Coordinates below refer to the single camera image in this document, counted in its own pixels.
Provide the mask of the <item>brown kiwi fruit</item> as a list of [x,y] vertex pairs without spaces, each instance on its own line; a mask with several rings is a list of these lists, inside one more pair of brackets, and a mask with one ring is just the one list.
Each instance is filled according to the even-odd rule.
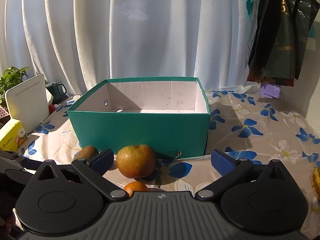
[[82,148],[79,152],[77,152],[74,155],[73,160],[81,158],[91,159],[92,157],[95,157],[97,154],[99,154],[99,151],[94,146],[88,145]]

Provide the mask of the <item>yellow tissue box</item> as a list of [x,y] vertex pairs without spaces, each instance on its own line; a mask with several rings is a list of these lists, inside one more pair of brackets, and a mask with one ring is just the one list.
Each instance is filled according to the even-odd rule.
[[0,149],[16,151],[28,139],[28,135],[20,120],[10,119],[0,133]]

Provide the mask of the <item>small orange mandarin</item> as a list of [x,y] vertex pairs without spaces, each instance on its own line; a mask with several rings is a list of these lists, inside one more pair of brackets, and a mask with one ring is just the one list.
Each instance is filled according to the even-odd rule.
[[135,192],[148,192],[148,190],[149,188],[140,181],[134,181],[124,186],[124,191],[128,193],[129,197],[132,197]]

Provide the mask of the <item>floral plastic tablecloth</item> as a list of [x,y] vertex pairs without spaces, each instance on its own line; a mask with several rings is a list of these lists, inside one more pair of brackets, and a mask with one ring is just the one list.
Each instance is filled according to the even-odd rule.
[[[313,192],[311,176],[319,167],[319,133],[299,113],[282,100],[261,98],[249,89],[206,92],[212,117],[206,153],[199,158],[157,161],[151,179],[138,179],[147,187],[163,191],[190,191],[192,194],[220,178],[211,163],[213,150],[234,159],[246,158],[255,164],[280,160],[306,197],[309,212],[301,232],[319,237],[319,200]],[[80,98],[75,95],[55,110],[47,120],[19,142],[18,153],[34,160],[53,159],[69,164],[81,150],[67,109]]]

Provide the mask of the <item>small red object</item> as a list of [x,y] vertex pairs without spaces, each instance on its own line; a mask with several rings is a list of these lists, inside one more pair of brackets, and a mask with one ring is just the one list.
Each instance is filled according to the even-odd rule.
[[53,112],[55,112],[56,107],[55,107],[55,105],[49,105],[48,109],[49,109],[49,114],[52,114]]

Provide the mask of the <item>teal cardboard box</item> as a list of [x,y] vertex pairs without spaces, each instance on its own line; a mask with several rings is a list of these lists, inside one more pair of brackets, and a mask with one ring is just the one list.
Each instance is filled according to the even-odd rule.
[[210,109],[196,77],[127,77],[98,83],[69,107],[80,146],[118,152],[150,146],[161,158],[206,150]]

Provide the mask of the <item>spotted banana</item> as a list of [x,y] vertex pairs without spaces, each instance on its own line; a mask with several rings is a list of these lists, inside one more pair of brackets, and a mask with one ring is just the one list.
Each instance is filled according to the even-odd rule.
[[315,168],[311,175],[311,183],[313,191],[318,200],[320,200],[320,169]]

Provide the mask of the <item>purple small box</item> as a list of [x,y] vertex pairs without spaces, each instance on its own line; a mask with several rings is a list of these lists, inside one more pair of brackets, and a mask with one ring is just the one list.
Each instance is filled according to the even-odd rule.
[[268,99],[279,99],[281,87],[278,85],[261,83],[260,84],[260,95],[262,98]]

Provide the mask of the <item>dark green mug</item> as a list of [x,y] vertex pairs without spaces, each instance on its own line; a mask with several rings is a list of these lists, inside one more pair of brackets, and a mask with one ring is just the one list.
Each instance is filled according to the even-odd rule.
[[52,82],[46,84],[46,89],[53,96],[53,104],[59,104],[67,96],[67,89],[64,84]]

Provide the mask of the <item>green potted plant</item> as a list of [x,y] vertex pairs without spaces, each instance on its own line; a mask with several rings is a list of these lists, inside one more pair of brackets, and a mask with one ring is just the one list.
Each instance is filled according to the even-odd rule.
[[7,106],[5,100],[6,91],[22,83],[23,78],[28,77],[26,71],[29,69],[29,67],[18,69],[17,67],[11,66],[3,72],[0,83],[2,107],[5,108]]

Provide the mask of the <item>white curtain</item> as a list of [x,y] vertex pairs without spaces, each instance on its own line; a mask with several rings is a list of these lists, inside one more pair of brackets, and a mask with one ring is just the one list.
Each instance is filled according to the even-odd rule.
[[82,94],[103,79],[242,85],[247,0],[1,0],[1,70],[29,67]]

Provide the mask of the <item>dark hanging plastic bags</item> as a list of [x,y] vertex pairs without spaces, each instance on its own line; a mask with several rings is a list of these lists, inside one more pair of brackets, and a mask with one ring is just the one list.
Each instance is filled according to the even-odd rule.
[[292,87],[299,78],[316,0],[247,0],[248,81]]

